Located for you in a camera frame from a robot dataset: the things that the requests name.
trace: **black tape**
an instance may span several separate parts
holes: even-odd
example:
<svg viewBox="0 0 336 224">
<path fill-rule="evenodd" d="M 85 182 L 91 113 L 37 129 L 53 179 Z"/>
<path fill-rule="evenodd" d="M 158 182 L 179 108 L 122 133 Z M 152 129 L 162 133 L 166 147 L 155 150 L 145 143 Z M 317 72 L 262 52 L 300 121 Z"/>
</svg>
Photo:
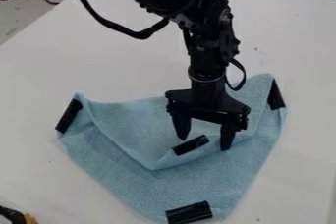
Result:
<svg viewBox="0 0 336 224">
<path fill-rule="evenodd" d="M 83 108 L 82 104 L 76 100 L 73 99 L 68 108 L 66 109 L 66 111 L 64 112 L 60 122 L 58 122 L 57 126 L 56 126 L 56 130 L 62 134 L 65 134 L 65 132 L 67 132 L 69 126 L 71 125 L 71 123 L 73 122 L 73 120 L 75 119 L 77 113 Z"/>
<path fill-rule="evenodd" d="M 212 218 L 210 205 L 207 201 L 166 211 L 166 215 L 169 224 L 187 224 Z"/>
<path fill-rule="evenodd" d="M 180 156 L 207 143 L 209 143 L 209 139 L 206 137 L 206 135 L 202 135 L 193 140 L 173 147 L 173 150 L 175 151 L 176 155 Z"/>
<path fill-rule="evenodd" d="M 271 107 L 271 110 L 277 110 L 286 107 L 285 101 L 282 98 L 280 89 L 275 80 L 273 80 L 272 88 L 269 91 L 267 102 Z"/>
</svg>

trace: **blue cloth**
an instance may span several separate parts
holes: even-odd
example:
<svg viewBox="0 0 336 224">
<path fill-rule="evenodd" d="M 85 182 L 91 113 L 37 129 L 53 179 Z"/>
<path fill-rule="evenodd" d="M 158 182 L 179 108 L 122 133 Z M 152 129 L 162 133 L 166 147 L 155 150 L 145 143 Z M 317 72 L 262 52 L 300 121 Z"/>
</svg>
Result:
<svg viewBox="0 0 336 224">
<path fill-rule="evenodd" d="M 167 223 L 165 211 L 205 200 L 214 217 L 225 217 L 280 135 L 286 109 L 270 109 L 272 82 L 272 76 L 258 75 L 240 91 L 230 92 L 252 112 L 248 129 L 237 133 L 224 152 L 220 126 L 193 120 L 188 140 L 205 134 L 210 143 L 177 156 L 171 148 L 182 142 L 164 97 L 96 103 L 76 94 L 84 108 L 59 140 L 71 159 L 103 187 L 159 223 Z"/>
</svg>

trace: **floor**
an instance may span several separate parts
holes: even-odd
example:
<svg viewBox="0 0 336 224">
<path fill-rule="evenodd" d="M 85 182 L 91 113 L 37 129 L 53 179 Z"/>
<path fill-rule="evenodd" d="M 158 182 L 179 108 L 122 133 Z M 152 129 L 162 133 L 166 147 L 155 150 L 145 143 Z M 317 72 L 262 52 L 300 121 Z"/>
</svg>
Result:
<svg viewBox="0 0 336 224">
<path fill-rule="evenodd" d="M 0 1 L 0 45 L 54 7 L 44 0 Z"/>
<path fill-rule="evenodd" d="M 0 45 L 53 8 L 44 0 L 0 1 Z"/>
</svg>

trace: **table surface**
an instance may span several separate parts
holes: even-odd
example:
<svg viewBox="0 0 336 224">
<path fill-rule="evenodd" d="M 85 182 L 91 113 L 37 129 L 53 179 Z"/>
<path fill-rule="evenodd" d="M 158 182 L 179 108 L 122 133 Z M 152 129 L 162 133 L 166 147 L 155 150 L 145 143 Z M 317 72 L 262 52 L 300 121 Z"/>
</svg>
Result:
<svg viewBox="0 0 336 224">
<path fill-rule="evenodd" d="M 134 0 L 90 0 L 130 28 L 158 21 Z M 238 57 L 272 73 L 289 116 L 282 137 L 230 224 L 322 224 L 335 201 L 335 0 L 230 0 Z M 64 153 L 53 130 L 75 92 L 97 101 L 161 95 L 189 85 L 177 26 L 137 41 L 66 0 L 0 48 L 0 196 L 41 223 L 152 223 L 108 194 Z M 238 73 L 230 70 L 232 79 Z"/>
</svg>

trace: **white table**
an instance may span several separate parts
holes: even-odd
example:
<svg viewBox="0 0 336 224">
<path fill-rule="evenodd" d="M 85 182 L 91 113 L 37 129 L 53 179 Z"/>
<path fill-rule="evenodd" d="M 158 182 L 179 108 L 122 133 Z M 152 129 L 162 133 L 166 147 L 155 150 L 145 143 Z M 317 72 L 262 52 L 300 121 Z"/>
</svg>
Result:
<svg viewBox="0 0 336 224">
<path fill-rule="evenodd" d="M 90 1 L 130 28 L 159 19 L 133 0 Z M 230 1 L 240 60 L 250 76 L 278 79 L 289 116 L 249 192 L 216 223 L 335 223 L 327 221 L 336 167 L 336 1 Z M 41 223 L 151 223 L 77 167 L 53 129 L 76 91 L 97 101 L 160 95 L 189 85 L 188 64 L 173 23 L 137 41 L 103 28 L 78 0 L 56 7 L 0 49 L 0 196 Z"/>
</svg>

